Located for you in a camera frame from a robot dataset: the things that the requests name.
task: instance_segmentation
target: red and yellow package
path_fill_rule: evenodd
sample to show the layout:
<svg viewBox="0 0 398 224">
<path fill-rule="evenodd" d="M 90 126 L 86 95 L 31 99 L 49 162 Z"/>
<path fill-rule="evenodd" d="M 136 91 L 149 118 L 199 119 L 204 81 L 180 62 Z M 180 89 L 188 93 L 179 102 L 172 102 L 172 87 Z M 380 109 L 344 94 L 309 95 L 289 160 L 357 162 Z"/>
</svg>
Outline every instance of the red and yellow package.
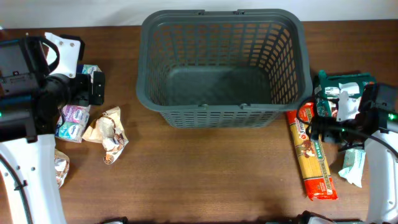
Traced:
<svg viewBox="0 0 398 224">
<path fill-rule="evenodd" d="M 301 123 L 296 117 L 297 111 L 286 112 L 292 133 L 295 151 L 303 175 L 305 190 L 310 200 L 314 197 L 324 200 L 336 200 L 337 194 L 330 176 L 322 143 L 311 141 L 305 134 L 308 125 Z M 314 115 L 313 103 L 306 103 L 298 114 L 303 121 L 310 121 Z"/>
</svg>

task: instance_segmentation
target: basket rim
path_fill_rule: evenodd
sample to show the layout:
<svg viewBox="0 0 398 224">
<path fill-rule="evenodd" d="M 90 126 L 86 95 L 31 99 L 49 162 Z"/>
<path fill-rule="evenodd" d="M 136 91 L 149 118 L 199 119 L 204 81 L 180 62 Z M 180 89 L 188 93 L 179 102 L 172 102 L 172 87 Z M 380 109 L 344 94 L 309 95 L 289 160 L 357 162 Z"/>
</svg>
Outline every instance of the basket rim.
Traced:
<svg viewBox="0 0 398 224">
<path fill-rule="evenodd" d="M 248 18 L 251 16 L 281 16 L 293 24 L 293 33 L 297 36 L 296 49 L 299 51 L 299 62 L 296 63 L 296 68 L 301 69 L 304 77 L 303 92 L 295 102 L 286 105 L 278 104 L 251 104 L 247 106 L 241 105 L 179 105 L 179 106 L 162 106 L 153 103 L 145 94 L 146 76 L 145 69 L 147 65 L 147 49 L 149 41 L 149 32 L 152 26 L 159 25 L 164 17 L 236 17 Z M 141 29 L 141 43 L 139 47 L 139 62 L 138 62 L 138 79 L 136 85 L 136 95 L 138 100 L 147 109 L 166 112 L 166 111 L 291 111 L 296 110 L 299 104 L 312 94 L 312 80 L 310 76 L 310 66 L 308 59 L 308 50 L 305 43 L 304 27 L 300 20 L 291 12 L 283 9 L 238 9 L 237 11 L 205 11 L 205 10 L 162 10 L 157 11 L 148 16 L 142 23 Z"/>
</svg>

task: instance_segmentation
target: wooden table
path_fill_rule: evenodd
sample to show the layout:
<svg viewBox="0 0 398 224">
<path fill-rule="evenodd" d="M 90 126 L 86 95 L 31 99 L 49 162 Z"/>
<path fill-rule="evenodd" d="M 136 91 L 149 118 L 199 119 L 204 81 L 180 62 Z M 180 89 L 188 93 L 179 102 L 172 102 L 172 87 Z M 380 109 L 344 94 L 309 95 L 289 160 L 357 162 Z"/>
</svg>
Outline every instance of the wooden table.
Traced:
<svg viewBox="0 0 398 224">
<path fill-rule="evenodd" d="M 311 69 L 327 73 L 370 72 L 398 85 L 398 21 L 304 22 Z M 275 220 L 309 210 L 334 219 L 366 219 L 369 171 L 363 188 L 338 176 L 342 160 L 325 146 L 339 199 L 310 201 L 304 195 L 285 116 L 261 129 L 176 129 L 136 97 L 140 27 L 90 27 L 2 31 L 3 38 L 78 35 L 86 42 L 83 63 L 106 73 L 103 106 L 91 117 L 120 106 L 130 143 L 111 166 L 100 144 L 57 140 L 71 168 L 60 189 L 68 223 L 130 220 L 210 222 Z M 0 223 L 10 223 L 0 187 Z"/>
</svg>

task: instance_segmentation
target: purple package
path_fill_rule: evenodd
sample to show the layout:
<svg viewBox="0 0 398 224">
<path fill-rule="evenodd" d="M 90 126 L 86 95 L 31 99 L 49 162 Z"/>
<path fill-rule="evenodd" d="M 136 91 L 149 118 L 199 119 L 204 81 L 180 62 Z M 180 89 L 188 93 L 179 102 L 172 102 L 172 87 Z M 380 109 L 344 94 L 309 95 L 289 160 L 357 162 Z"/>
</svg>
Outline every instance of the purple package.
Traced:
<svg viewBox="0 0 398 224">
<path fill-rule="evenodd" d="M 66 122 L 81 123 L 84 122 L 85 114 L 88 114 L 87 108 L 82 106 L 66 105 L 63 107 Z"/>
</svg>

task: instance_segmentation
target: basket bottom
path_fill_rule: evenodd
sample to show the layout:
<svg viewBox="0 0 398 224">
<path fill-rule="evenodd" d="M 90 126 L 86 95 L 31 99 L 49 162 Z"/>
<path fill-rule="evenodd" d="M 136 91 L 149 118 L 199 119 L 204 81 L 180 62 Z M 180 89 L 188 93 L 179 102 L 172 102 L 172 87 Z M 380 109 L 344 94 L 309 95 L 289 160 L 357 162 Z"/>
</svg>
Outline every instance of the basket bottom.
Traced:
<svg viewBox="0 0 398 224">
<path fill-rule="evenodd" d="M 167 106 L 271 104 L 265 71 L 257 67 L 181 67 L 166 81 Z"/>
</svg>

